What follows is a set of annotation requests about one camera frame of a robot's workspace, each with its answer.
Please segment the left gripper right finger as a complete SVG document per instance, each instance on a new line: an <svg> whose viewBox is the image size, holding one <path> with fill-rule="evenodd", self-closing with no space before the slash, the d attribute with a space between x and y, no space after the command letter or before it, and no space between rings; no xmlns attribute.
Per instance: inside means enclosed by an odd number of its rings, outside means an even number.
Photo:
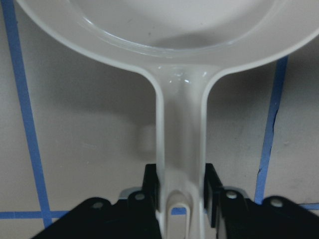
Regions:
<svg viewBox="0 0 319 239"><path fill-rule="evenodd" d="M256 204L205 166L204 208L218 239L317 239L319 217L281 196Z"/></svg>

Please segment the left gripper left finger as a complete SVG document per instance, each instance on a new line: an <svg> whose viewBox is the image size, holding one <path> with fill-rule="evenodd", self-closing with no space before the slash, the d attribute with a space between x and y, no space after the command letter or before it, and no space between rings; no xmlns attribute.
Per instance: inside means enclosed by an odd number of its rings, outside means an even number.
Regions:
<svg viewBox="0 0 319 239"><path fill-rule="evenodd" d="M147 164L142 187L111 204L93 197L83 201L36 239L160 239L156 217L159 179L155 164Z"/></svg>

